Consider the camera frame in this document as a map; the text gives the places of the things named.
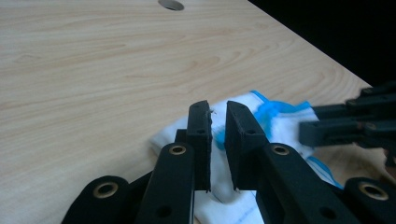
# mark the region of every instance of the wooden table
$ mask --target wooden table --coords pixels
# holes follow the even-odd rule
[[[247,0],[2,1],[0,223],[59,223],[92,180],[153,168],[149,139],[250,90],[312,105],[367,83]],[[388,177],[379,150],[321,148],[342,183]]]

